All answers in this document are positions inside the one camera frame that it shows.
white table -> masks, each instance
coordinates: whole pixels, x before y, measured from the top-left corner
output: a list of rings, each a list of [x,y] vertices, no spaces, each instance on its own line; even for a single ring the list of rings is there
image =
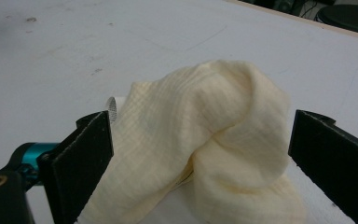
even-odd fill
[[[222,0],[0,0],[0,168],[25,142],[60,142],[75,121],[125,96],[133,81],[213,59],[256,64],[296,109],[358,137],[358,35]],[[291,164],[307,223],[352,223]],[[142,223],[203,223],[171,193]],[[52,223],[43,188],[28,192]]]

black stool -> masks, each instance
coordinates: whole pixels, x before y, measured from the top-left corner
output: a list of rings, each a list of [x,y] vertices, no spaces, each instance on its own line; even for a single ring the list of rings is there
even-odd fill
[[[324,7],[316,14],[315,20],[358,33],[358,6],[335,5]]]

cloth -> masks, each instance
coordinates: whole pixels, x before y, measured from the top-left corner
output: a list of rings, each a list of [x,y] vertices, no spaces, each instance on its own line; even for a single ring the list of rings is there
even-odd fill
[[[137,82],[112,126],[115,155],[81,218],[137,223],[194,181],[207,223],[302,223],[285,177],[288,96],[254,65],[213,61]]]

